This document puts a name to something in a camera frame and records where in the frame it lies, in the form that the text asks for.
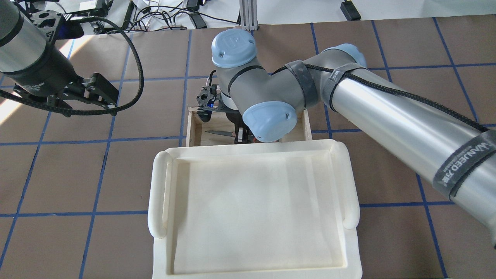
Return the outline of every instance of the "black power brick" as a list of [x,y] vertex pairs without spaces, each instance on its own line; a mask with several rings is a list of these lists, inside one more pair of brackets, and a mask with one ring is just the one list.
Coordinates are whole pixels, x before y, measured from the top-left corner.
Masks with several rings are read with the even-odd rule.
[[344,1],[341,3],[341,11],[348,21],[360,20],[362,16],[358,13],[357,8],[353,5],[351,1]]

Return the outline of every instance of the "light blue joint cap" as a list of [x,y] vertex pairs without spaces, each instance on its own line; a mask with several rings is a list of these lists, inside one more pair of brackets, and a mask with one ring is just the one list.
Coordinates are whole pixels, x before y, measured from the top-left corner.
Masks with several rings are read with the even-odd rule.
[[297,116],[290,104],[268,101],[249,107],[243,114],[243,121],[257,140],[272,142],[291,132]]
[[365,60],[365,56],[363,55],[363,53],[361,53],[358,50],[358,48],[355,45],[352,45],[352,44],[342,44],[342,45],[339,45],[339,46],[335,46],[333,48],[325,49],[324,51],[326,51],[326,50],[341,50],[341,51],[344,51],[347,54],[349,54],[355,60],[355,62],[357,62],[358,64],[360,64],[360,65],[362,65],[364,67],[367,67],[367,61]]
[[256,56],[253,36],[241,29],[220,32],[212,41],[212,62],[220,68],[234,68]]

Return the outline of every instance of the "gray strap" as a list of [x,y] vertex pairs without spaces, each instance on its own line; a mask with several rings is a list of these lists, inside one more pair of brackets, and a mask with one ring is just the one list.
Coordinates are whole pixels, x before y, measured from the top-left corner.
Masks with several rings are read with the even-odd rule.
[[327,80],[327,83],[325,84],[321,94],[322,94],[322,100],[326,102],[329,100],[329,104],[326,104],[331,110],[337,112],[334,109],[334,106],[332,105],[332,96],[334,95],[334,90],[336,90],[336,87],[338,86],[338,83],[341,81],[343,78],[343,75],[346,72],[349,72],[351,70],[356,70],[356,69],[366,69],[366,67],[357,64],[357,63],[348,63],[345,64],[341,67],[336,68],[332,74],[331,77]]
[[301,60],[289,62],[285,66],[293,74],[302,88],[303,97],[305,99],[305,108],[316,105],[318,102],[317,88],[315,87],[315,82],[310,71],[307,69],[307,66],[305,66]]
[[441,165],[433,186],[445,197],[455,197],[465,179],[496,151],[496,130],[486,131],[469,140]]

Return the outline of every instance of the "white tray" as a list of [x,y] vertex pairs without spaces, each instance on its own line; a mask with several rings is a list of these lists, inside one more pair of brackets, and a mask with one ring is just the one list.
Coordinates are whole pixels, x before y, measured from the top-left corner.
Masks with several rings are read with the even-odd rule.
[[153,278],[361,278],[359,217],[341,142],[170,148],[153,164]]

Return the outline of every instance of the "black velcro strap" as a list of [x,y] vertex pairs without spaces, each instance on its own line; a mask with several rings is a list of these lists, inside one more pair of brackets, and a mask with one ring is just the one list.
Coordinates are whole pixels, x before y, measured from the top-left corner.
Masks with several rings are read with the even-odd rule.
[[237,72],[233,78],[231,79],[231,81],[229,82],[229,85],[227,86],[227,92],[229,94],[231,94],[231,85],[233,85],[233,82],[236,80],[236,78],[238,78],[240,75],[244,74],[245,72],[249,71],[249,70],[252,70],[252,69],[262,69],[262,70],[265,70],[262,66],[260,65],[252,65],[252,66],[248,66],[246,68],[243,68],[241,69],[239,72]]
[[22,25],[24,24],[24,17],[19,13],[19,18],[14,26],[14,29],[8,33],[5,37],[0,39],[0,48],[9,43],[19,32],[21,31]]
[[332,74],[331,77],[327,80],[327,83],[324,86],[324,89],[322,90],[324,94],[329,95],[329,108],[335,112],[337,112],[334,109],[334,106],[332,105],[332,96],[334,95],[334,90],[336,90],[336,87],[338,86],[338,83],[341,81],[343,78],[343,75],[349,71],[356,70],[356,69],[366,69],[366,67],[357,64],[357,63],[348,63],[345,64],[341,67],[336,68]]
[[434,175],[433,187],[455,197],[461,184],[480,164],[496,153],[496,130],[486,131],[457,149]]
[[310,71],[301,60],[289,62],[286,68],[296,78],[302,88],[303,98],[305,99],[305,108],[312,107],[318,102],[318,93]]

